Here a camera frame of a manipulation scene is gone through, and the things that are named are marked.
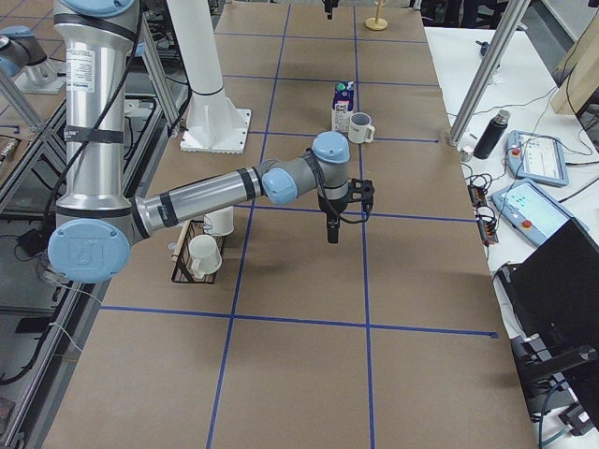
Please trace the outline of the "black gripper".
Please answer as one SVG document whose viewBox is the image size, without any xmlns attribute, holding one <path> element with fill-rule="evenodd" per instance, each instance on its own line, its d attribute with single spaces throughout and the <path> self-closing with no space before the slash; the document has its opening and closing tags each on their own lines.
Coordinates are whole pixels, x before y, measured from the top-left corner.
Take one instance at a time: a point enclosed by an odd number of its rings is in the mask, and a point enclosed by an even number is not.
<svg viewBox="0 0 599 449">
<path fill-rule="evenodd" d="M 370 219 L 375 192 L 372 181 L 352 178 L 342 187 L 343 195 L 336 199 L 329 196 L 332 193 L 331 189 L 319 186 L 317 192 L 319 208 L 327 215 L 327 241 L 329 244 L 339 242 L 340 222 L 361 224 Z M 350 203 L 361 204 L 361 213 L 363 214 L 361 219 L 352 221 L 342 216 Z"/>
<path fill-rule="evenodd" d="M 334 9 L 338 6 L 338 0 L 322 0 L 322 3 L 327 19 L 332 20 Z"/>
</svg>

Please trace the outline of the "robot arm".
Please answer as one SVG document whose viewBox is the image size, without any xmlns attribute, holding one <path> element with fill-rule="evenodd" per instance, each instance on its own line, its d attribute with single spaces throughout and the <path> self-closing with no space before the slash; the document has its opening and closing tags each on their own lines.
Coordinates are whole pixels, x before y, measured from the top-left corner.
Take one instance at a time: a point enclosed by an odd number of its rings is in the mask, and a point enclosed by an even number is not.
<svg viewBox="0 0 599 449">
<path fill-rule="evenodd" d="M 348 175 L 347 139 L 318 135 L 300 156 L 146 196 L 164 138 L 179 121 L 187 151 L 240 153 L 251 121 L 227 97 L 204 1 L 170 1 L 167 14 L 187 75 L 186 92 L 167 84 L 140 1 L 57 1 L 56 32 L 66 45 L 66 167 L 46 210 L 51 269 L 72 282 L 101 283 L 119 273 L 134 244 L 156 231 L 259 197 L 283 205 L 316 191 L 327 239 L 336 242 L 351 203 L 360 221 L 374 188 Z"/>
</svg>

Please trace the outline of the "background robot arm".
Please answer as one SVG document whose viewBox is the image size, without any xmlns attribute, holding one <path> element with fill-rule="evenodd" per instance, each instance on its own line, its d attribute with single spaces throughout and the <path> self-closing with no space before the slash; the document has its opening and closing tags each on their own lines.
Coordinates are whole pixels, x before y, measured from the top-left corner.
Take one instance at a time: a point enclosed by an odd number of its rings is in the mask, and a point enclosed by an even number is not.
<svg viewBox="0 0 599 449">
<path fill-rule="evenodd" d="M 65 64 L 53 61 L 24 25 L 1 30 L 1 71 L 25 94 L 59 94 L 66 82 Z"/>
</svg>

